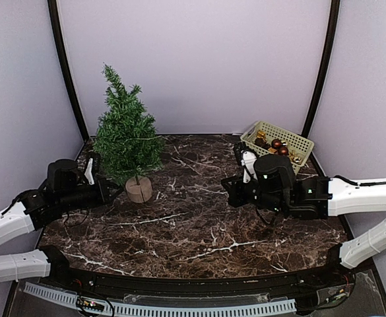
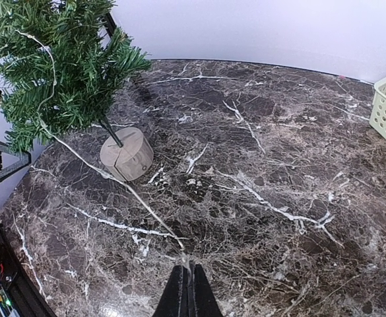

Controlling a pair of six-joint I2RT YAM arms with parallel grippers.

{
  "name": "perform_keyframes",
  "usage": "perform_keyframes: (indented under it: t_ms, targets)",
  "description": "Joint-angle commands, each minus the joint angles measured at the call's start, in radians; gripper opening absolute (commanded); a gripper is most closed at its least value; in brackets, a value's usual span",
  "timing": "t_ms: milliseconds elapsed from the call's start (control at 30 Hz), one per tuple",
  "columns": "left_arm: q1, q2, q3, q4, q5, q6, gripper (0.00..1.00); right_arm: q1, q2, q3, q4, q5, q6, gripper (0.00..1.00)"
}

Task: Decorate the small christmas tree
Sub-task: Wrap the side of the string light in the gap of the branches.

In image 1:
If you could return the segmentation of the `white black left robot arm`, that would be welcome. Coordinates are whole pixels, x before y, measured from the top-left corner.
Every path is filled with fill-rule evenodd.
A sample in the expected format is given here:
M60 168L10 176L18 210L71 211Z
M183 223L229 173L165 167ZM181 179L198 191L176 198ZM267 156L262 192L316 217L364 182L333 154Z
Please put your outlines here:
M24 234L43 229L64 214L111 203L123 188L97 177L99 159L88 159L84 170L76 161L59 159L48 165L47 178L35 190L18 194L0 211L0 245ZM61 288L74 282L69 261L55 246L0 256L0 283L31 277L49 277Z

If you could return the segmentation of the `small green christmas tree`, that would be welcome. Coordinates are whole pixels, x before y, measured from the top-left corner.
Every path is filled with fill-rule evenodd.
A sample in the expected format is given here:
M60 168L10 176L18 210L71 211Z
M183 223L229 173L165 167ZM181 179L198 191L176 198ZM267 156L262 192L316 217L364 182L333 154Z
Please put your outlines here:
M131 201L144 203L152 196L147 175L162 167L164 140L139 98L141 87L125 86L111 65L105 64L102 74L108 83L108 110L98 119L94 151L101 156L106 176L123 186Z

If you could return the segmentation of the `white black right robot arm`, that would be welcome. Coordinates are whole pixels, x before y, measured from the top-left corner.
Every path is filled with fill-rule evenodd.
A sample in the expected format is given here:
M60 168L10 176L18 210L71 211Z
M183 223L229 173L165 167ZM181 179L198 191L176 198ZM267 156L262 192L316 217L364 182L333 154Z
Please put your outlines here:
M326 219L349 213L386 212L386 178L349 180L316 176L297 180L286 156L256 157L244 151L239 159L243 174L221 181L232 207L252 204L299 220ZM368 258L386 250L386 218L360 236L329 250L329 260L318 273L326 287Z

